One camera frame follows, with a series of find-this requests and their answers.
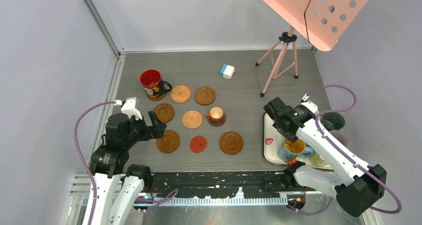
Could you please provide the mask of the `woven rattan coaster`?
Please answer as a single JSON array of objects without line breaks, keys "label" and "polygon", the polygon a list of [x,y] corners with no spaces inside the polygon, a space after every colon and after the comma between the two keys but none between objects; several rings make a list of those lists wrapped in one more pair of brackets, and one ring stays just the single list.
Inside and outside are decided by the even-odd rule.
[{"label": "woven rattan coaster", "polygon": [[203,122],[203,116],[198,111],[187,111],[182,116],[182,123],[186,128],[195,129],[198,128]]},{"label": "woven rattan coaster", "polygon": [[185,85],[179,85],[172,89],[170,96],[176,103],[185,103],[191,97],[191,90]]}]

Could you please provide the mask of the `blue butterfly plate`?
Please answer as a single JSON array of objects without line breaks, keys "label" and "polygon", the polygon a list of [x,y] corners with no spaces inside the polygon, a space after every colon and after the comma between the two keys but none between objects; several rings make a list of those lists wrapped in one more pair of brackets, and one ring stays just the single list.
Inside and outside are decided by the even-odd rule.
[{"label": "blue butterfly plate", "polygon": [[313,153],[314,150],[300,139],[291,142],[286,138],[277,149],[278,157],[285,162],[291,162],[299,156],[309,157]]}]

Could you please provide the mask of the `red apple paper coaster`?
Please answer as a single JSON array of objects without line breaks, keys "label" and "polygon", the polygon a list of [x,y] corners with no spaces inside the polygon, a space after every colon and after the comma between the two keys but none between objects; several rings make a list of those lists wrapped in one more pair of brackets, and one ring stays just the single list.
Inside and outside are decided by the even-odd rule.
[{"label": "red apple paper coaster", "polygon": [[190,150],[194,153],[201,153],[206,149],[207,144],[208,141],[204,136],[194,136],[190,142]]}]

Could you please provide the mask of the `black floral mug red inside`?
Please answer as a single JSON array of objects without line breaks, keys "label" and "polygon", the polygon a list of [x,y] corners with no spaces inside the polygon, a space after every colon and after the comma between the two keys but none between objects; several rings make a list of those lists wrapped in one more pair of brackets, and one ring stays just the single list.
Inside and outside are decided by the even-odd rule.
[{"label": "black floral mug red inside", "polygon": [[161,73],[154,69],[144,71],[139,80],[146,95],[161,95],[164,92],[171,92],[173,88],[170,83],[162,79]]}]

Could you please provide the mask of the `dark walnut coaster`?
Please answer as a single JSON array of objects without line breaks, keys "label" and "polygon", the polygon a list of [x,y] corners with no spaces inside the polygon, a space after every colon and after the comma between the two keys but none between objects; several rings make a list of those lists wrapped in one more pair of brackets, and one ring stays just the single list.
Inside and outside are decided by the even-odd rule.
[{"label": "dark walnut coaster", "polygon": [[207,118],[208,123],[212,126],[219,127],[225,124],[226,122],[226,114],[223,114],[220,120],[216,121],[213,118]]}]

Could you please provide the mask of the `small orange cup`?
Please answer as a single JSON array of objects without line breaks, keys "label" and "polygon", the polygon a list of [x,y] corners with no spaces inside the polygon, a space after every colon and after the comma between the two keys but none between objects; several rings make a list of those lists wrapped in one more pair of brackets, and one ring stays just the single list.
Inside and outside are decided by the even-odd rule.
[{"label": "small orange cup", "polygon": [[212,123],[221,122],[224,112],[220,107],[213,107],[205,117]]}]

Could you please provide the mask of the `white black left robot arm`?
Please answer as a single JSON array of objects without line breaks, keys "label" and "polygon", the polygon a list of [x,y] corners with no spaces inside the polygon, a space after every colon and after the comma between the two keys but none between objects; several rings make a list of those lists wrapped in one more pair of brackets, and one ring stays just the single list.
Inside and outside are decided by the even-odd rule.
[{"label": "white black left robot arm", "polygon": [[130,148],[141,141],[161,138],[165,132],[167,126],[156,113],[149,111],[148,115],[152,122],[150,126],[138,112],[117,113],[108,118],[102,143],[91,156],[88,169],[91,191],[83,224],[123,224],[138,194],[152,188],[150,168],[131,165],[123,178],[120,193],[115,195]]}]

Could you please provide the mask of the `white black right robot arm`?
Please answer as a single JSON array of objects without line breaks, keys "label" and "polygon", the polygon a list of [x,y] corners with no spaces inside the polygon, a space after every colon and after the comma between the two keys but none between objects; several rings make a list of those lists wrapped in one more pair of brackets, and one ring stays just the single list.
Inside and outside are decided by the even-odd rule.
[{"label": "white black right robot arm", "polygon": [[279,97],[264,106],[272,127],[284,138],[308,144],[334,170],[328,173],[304,162],[295,162],[284,170],[284,184],[290,190],[309,187],[337,200],[342,209],[359,217],[384,195],[387,172],[379,164],[369,165],[343,146],[321,125],[317,105],[302,102],[294,108]]}]

